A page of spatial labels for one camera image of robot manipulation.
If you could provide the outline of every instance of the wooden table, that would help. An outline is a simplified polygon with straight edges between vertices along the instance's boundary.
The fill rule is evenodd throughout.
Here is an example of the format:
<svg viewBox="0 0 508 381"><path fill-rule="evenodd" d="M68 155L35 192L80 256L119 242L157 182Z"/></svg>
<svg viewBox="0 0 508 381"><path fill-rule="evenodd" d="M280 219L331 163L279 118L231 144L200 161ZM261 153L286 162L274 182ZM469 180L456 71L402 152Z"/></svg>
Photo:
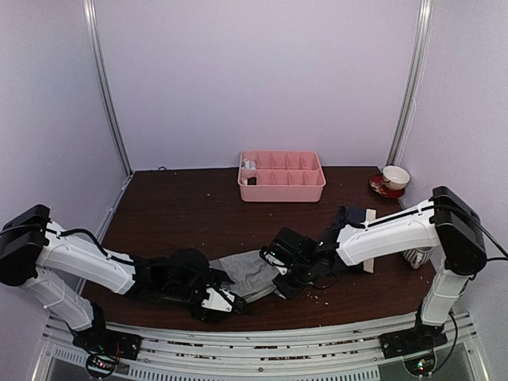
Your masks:
<svg viewBox="0 0 508 381"><path fill-rule="evenodd" d="M339 206L376 209L378 217L400 211L395 200L368 186L376 167L326 167L318 203L247 203L240 199L237 169L137 172L121 200L104 245L144 258L194 247L210 260L260 248L286 226L319 238ZM375 260L375 273L341 273L326 290L304 291L293 301L269 295L251 313L217 324L194 320L186 306L135 302L87 283L83 295L97 302L108 321L165 329L253 331L337 325L415 311L430 288L430 263L412 270L400 254Z"/></svg>

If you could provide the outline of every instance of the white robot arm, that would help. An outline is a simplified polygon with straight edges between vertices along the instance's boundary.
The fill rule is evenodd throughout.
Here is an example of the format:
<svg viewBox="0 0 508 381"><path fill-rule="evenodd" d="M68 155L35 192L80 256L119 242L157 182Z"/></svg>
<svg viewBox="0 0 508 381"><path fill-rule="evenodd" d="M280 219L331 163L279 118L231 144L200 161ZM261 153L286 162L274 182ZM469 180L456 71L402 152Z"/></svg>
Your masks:
<svg viewBox="0 0 508 381"><path fill-rule="evenodd" d="M437 246L443 247L444 262L422 301L415 328L397 333L397 339L382 337L385 357L392 357L444 344L442 328L449 311L469 278L487 264L478 214L448 188L434 189L432 198L402 212L327 229L319 241L282 229L261 256L284 267L274 284L291 299L329 273L346 271L371 258Z"/></svg>
<svg viewBox="0 0 508 381"><path fill-rule="evenodd" d="M88 235L92 242L77 234ZM48 207L34 206L0 232L0 283L25 289L64 319L77 346L109 356L119 353L135 359L140 338L108 330L100 306L77 295L52 270L77 275L131 299L185 303L201 320L246 312L243 298L221 287L232 282L227 274L210 268L198 250L180 249L152 260L112 252L85 229L62 229L49 219Z"/></svg>

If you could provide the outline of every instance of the white cup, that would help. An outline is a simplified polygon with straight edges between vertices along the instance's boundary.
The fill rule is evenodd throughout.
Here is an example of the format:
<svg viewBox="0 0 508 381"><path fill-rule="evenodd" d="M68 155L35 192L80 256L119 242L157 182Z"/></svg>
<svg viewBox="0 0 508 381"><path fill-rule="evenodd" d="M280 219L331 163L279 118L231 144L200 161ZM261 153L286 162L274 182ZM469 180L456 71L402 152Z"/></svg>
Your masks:
<svg viewBox="0 0 508 381"><path fill-rule="evenodd" d="M404 189L410 180L410 174L400 167L388 165L383 168L383 183L393 191Z"/></svg>

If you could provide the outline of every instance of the pink organizer tray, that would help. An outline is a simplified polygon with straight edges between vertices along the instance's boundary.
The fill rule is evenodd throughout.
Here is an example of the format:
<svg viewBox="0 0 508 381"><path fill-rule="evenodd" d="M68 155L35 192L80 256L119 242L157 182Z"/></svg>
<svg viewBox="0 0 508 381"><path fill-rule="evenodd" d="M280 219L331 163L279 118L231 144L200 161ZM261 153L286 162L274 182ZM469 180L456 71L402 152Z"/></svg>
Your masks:
<svg viewBox="0 0 508 381"><path fill-rule="evenodd" d="M256 169L245 169L245 160L255 162ZM253 177L256 185L244 184ZM238 185L246 202L318 202L325 184L316 152L245 151L240 155Z"/></svg>

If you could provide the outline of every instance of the gray towel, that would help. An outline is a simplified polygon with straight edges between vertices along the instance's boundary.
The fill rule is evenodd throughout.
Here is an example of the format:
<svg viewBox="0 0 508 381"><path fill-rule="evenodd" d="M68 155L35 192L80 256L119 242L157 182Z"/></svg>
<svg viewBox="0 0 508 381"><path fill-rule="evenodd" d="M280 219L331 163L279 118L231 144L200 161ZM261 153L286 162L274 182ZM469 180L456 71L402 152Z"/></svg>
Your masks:
<svg viewBox="0 0 508 381"><path fill-rule="evenodd" d="M260 251L242 252L218 260L210 261L210 267L225 271L234 284L223 284L226 290L241 296L247 303L272 293L275 290L273 279L279 274L260 258Z"/></svg>

